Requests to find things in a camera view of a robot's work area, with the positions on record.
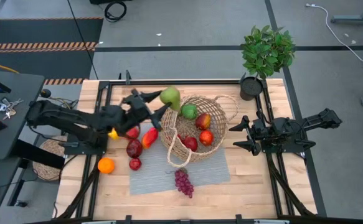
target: purple grapes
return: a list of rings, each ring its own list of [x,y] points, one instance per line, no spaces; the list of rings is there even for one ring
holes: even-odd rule
[[[186,173],[187,170],[181,168],[174,173],[176,177],[176,187],[178,191],[184,193],[189,198],[192,198],[192,193],[194,192],[194,186],[188,180],[188,174]]]

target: orange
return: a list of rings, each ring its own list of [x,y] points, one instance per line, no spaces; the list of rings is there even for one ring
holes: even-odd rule
[[[110,174],[115,169],[115,162],[110,158],[102,158],[98,161],[98,170],[103,174]]]

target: wooden table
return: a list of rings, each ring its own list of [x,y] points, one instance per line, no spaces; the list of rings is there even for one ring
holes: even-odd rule
[[[78,110],[93,112],[98,83],[99,81],[83,82]],[[267,83],[274,117],[292,117],[283,80],[268,79]],[[112,89],[111,104],[118,104],[124,96],[130,94],[132,88],[152,92],[166,87],[165,85],[115,86]],[[255,101],[243,101],[239,97],[238,85],[178,85],[176,87],[182,96],[192,94],[205,95],[208,98],[214,98],[218,94],[233,96],[240,103],[240,111],[229,124],[230,127],[238,124],[243,115],[248,115],[251,121],[257,119]],[[227,115],[230,116],[235,111],[230,100],[221,99],[219,103]],[[155,99],[149,107],[156,110],[161,105],[163,104],[159,99]],[[128,156],[125,151],[127,141],[110,140],[104,156],[115,161],[116,169],[110,175],[100,175],[93,219],[124,220],[126,215],[132,215],[134,220],[234,219],[235,214],[242,214],[243,218],[276,218],[265,155],[261,153],[253,157],[250,152],[232,145],[235,141],[245,140],[245,132],[228,132],[223,145],[230,171],[230,182],[195,187],[192,199],[177,190],[130,195],[129,173],[133,171],[128,167]],[[291,189],[304,205],[315,213],[316,207],[304,161],[295,154],[284,154],[283,158]],[[84,163],[85,156],[77,156],[62,173],[57,196],[59,214],[65,210],[79,191]],[[287,213],[284,193],[281,187],[278,186],[278,188],[283,211]],[[82,216],[87,215],[89,198],[90,193],[87,192]]]

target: round woven mat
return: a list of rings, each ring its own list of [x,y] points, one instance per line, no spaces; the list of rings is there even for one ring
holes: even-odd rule
[[[61,140],[61,141],[67,140],[66,136],[55,136],[53,138]],[[64,156],[65,149],[64,149],[64,147],[58,145],[58,143],[59,143],[58,141],[48,139],[45,142],[43,142],[43,144],[41,144],[40,148],[47,152],[54,153],[58,156]],[[57,168],[49,167],[49,166],[40,164],[38,162],[33,162],[33,169],[36,170],[36,172],[39,175],[39,178],[41,178],[43,180],[58,180],[58,178],[59,178],[60,170]]]

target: gray placemat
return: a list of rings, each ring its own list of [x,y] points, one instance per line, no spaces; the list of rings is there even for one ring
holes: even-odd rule
[[[146,133],[151,124],[142,124],[141,133]],[[148,194],[164,190],[176,189],[174,173],[177,168],[167,163],[167,149],[163,146],[160,137],[149,148],[144,149],[139,159],[142,166],[139,170],[130,170],[130,194]],[[176,164],[182,161],[176,156],[171,156]],[[191,162],[186,165],[189,180],[194,186],[219,184],[230,181],[230,172],[225,159],[224,148],[220,146],[216,153],[208,159],[199,162]]]

